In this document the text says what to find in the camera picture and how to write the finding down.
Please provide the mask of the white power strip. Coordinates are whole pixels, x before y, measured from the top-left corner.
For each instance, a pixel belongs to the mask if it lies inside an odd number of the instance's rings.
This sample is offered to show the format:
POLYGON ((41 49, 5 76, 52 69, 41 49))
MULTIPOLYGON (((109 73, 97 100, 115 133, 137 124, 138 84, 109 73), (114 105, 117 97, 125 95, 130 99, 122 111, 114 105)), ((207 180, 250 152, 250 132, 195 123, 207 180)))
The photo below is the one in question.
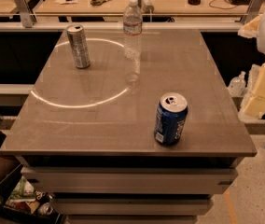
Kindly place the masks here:
POLYGON ((154 11, 154 6, 151 0, 141 0, 141 8, 145 13, 150 13, 154 11))

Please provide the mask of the right metal bracket post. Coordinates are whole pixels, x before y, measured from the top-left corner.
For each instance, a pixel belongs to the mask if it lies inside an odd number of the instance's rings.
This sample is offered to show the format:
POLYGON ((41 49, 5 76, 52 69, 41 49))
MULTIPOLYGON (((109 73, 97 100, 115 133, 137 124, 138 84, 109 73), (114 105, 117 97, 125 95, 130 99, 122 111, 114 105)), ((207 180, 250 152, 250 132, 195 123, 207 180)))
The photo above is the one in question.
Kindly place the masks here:
POLYGON ((259 13, 264 0, 250 0, 248 9, 241 18, 241 23, 246 24, 253 20, 259 13))

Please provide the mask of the left metal bracket post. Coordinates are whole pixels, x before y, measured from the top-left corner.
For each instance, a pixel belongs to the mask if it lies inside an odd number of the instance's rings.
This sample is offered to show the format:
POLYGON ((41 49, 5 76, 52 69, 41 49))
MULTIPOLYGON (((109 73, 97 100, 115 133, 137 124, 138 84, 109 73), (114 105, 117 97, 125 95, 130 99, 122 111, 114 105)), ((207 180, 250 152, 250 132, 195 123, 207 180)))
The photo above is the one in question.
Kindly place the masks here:
POLYGON ((25 28, 32 28, 35 23, 35 17, 26 0, 14 0, 14 2, 18 9, 22 26, 25 28))

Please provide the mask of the silver energy drink can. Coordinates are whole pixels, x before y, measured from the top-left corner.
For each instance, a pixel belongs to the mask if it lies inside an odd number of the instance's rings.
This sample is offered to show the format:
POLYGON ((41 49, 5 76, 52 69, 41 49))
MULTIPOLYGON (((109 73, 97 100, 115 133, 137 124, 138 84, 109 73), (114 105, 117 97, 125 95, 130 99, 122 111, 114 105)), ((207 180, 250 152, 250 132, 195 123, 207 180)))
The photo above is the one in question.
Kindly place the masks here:
POLYGON ((75 65, 79 69, 91 65, 84 28, 79 24, 72 24, 66 28, 68 40, 72 49, 75 65))

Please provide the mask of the clear sanitizer bottle left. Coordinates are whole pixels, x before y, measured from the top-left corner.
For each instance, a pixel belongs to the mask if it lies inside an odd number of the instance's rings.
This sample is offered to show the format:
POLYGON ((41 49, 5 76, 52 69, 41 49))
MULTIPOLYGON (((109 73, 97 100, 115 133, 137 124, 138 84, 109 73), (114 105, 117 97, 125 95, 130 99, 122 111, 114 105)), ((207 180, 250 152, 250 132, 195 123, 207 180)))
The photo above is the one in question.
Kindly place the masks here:
POLYGON ((228 86, 228 91, 232 97, 237 97, 242 94, 246 86, 245 71, 242 71, 238 77, 234 77, 228 86))

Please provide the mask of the metal bracket post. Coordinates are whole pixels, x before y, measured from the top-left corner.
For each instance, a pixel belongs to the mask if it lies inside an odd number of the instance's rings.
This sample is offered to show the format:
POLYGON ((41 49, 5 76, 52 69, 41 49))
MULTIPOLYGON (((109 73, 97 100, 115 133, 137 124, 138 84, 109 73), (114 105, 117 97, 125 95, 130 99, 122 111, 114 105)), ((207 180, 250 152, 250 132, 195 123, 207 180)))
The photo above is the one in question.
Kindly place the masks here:
POLYGON ((264 0, 250 0, 248 9, 241 18, 241 23, 246 24, 253 20, 259 13, 264 0))
POLYGON ((32 28, 35 23, 35 17, 26 0, 14 0, 14 2, 18 9, 22 26, 25 28, 32 28))

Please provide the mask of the black bin with snacks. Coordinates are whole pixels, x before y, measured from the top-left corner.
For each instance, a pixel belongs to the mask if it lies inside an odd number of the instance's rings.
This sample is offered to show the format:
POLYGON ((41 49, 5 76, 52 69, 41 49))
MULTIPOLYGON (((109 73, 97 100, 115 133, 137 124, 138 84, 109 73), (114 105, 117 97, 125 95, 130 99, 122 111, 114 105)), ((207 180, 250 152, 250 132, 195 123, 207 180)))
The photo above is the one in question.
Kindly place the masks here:
POLYGON ((61 224, 63 216, 49 203, 46 192, 36 190, 22 176, 4 202, 1 214, 17 224, 61 224))

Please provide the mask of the blue pepsi can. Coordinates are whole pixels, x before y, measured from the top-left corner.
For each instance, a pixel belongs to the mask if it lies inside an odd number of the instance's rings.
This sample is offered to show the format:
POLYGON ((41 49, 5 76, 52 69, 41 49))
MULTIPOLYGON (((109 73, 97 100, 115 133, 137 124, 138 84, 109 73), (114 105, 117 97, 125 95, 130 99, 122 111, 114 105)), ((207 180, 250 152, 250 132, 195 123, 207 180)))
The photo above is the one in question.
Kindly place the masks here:
POLYGON ((168 92, 160 98, 156 123, 155 139, 165 146, 177 143, 181 137, 188 114, 186 98, 176 92, 168 92))

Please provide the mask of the clear plastic water bottle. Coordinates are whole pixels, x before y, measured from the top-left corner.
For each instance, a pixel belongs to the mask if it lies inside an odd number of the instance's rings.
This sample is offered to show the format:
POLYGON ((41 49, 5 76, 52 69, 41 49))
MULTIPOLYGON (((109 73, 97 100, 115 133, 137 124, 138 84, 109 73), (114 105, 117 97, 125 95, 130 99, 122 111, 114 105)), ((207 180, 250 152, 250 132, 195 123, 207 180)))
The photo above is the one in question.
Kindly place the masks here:
POLYGON ((138 0, 129 0, 123 12, 124 54, 128 59, 141 56, 142 12, 138 0))

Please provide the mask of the grey drawer cabinet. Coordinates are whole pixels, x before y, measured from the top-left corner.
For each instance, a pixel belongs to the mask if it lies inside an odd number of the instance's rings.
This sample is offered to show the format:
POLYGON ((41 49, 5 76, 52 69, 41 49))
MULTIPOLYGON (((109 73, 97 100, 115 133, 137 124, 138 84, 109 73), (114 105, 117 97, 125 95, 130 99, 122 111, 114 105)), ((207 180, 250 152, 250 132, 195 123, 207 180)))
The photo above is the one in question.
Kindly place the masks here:
POLYGON ((60 214, 193 222, 237 178, 234 168, 29 167, 24 177, 60 214))

